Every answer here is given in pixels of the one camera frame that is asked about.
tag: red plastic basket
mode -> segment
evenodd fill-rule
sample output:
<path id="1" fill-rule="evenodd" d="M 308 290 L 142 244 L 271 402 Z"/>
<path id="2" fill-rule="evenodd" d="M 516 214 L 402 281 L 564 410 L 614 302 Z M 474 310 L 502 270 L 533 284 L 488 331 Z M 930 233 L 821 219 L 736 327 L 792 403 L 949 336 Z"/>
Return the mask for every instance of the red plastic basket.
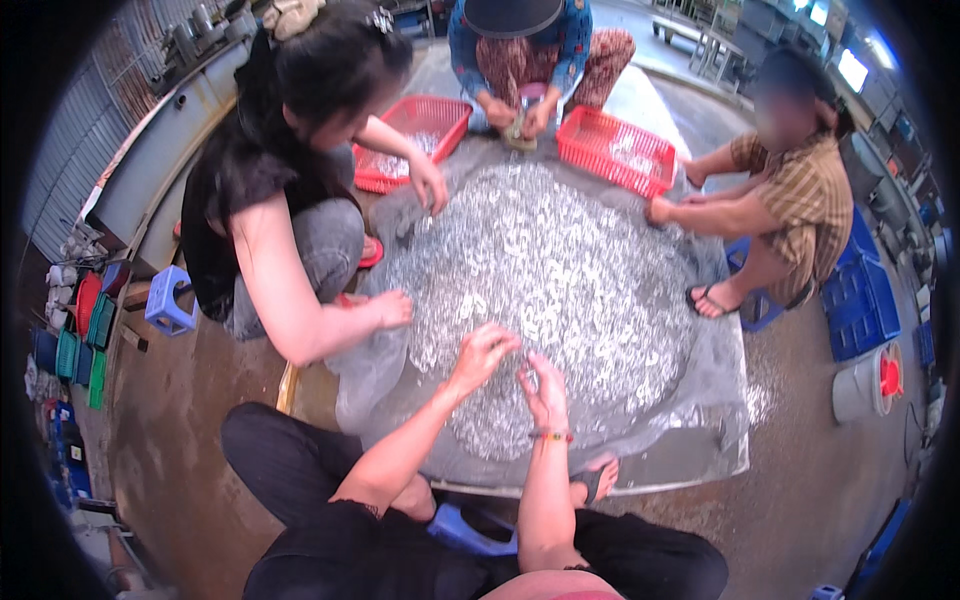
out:
<path id="1" fill-rule="evenodd" d="M 644 198 L 673 187 L 673 144 L 596 108 L 576 107 L 557 130 L 557 146 L 563 160 Z"/>
<path id="2" fill-rule="evenodd" d="M 97 303 L 100 285 L 100 278 L 91 271 L 80 282 L 80 288 L 77 290 L 77 330 L 80 331 L 81 338 L 86 335 L 86 330 L 90 327 L 90 313 L 93 312 L 93 306 Z"/>
<path id="3" fill-rule="evenodd" d="M 439 164 L 450 156 L 460 140 L 467 134 L 467 120 L 473 112 L 466 102 L 439 98 L 437 96 L 407 96 L 390 107 L 380 117 L 387 125 L 400 133 L 435 133 L 440 142 L 430 158 Z M 353 146 L 357 168 L 353 182 L 368 192 L 386 194 L 410 181 L 409 177 L 389 177 L 381 173 L 376 164 L 382 154 Z"/>

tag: beaded bracelet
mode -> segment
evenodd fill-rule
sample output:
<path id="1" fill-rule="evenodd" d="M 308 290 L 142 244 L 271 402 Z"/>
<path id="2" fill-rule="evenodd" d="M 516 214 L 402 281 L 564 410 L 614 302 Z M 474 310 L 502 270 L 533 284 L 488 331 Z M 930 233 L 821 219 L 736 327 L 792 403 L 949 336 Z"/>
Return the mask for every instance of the beaded bracelet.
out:
<path id="1" fill-rule="evenodd" d="M 573 434 L 569 431 L 550 431 L 547 429 L 537 429 L 530 432 L 531 440 L 544 440 L 545 442 L 566 441 L 568 444 L 573 442 Z"/>

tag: white bucket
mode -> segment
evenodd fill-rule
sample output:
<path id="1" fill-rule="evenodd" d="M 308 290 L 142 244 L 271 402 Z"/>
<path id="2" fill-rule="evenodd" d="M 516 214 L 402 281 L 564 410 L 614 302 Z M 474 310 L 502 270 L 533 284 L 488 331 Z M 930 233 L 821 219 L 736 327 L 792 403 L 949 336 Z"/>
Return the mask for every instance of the white bucket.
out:
<path id="1" fill-rule="evenodd" d="M 833 416 L 838 423 L 858 420 L 872 412 L 881 417 L 890 414 L 894 398 L 884 398 L 880 393 L 880 357 L 893 354 L 892 358 L 900 360 L 900 347 L 892 348 L 895 345 L 877 348 L 868 358 L 833 377 Z"/>

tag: corrugated metal wall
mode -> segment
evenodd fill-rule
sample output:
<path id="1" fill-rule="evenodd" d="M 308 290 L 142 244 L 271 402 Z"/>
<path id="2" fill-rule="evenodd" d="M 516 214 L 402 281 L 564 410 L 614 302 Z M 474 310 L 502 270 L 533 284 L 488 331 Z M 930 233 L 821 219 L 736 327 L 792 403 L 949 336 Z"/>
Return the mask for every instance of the corrugated metal wall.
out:
<path id="1" fill-rule="evenodd" d="M 227 0 L 205 0 L 213 14 Z M 163 71 L 164 32 L 200 0 L 129 0 L 104 29 L 56 108 L 27 186 L 21 226 L 51 262 L 94 183 L 156 105 L 148 81 Z"/>

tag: blue patterned shirt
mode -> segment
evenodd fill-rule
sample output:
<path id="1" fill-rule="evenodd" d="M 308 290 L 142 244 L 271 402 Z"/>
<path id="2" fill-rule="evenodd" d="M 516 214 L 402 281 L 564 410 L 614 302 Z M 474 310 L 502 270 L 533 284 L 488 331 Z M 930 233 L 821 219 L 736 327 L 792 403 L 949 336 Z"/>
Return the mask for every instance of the blue patterned shirt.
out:
<path id="1" fill-rule="evenodd" d="M 557 20 L 543 31 L 530 36 L 530 42 L 534 46 L 560 45 L 560 55 L 550 84 L 564 95 L 584 73 L 592 34 L 593 15 L 590 13 L 589 0 L 566 0 Z M 477 67 L 476 48 L 480 36 L 470 28 L 464 18 L 464 0 L 457 0 L 453 7 L 447 35 L 450 41 L 450 63 L 460 85 L 471 98 L 476 98 L 477 94 L 484 90 L 492 92 Z"/>

